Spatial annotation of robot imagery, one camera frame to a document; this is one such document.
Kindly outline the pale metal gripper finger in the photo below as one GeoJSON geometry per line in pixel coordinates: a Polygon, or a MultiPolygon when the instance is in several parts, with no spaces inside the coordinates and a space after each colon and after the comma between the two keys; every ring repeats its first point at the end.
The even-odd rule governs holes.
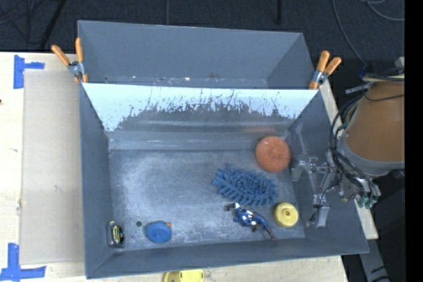
{"type": "Polygon", "coordinates": [[[311,223],[316,229],[325,228],[327,225],[330,204],[327,195],[334,189],[334,172],[325,172],[316,176],[315,188],[313,191],[314,213],[311,216],[311,223]]]}
{"type": "Polygon", "coordinates": [[[320,161],[319,157],[297,157],[290,168],[291,180],[298,182],[303,174],[314,178],[329,175],[334,168],[327,161],[320,161]]]}

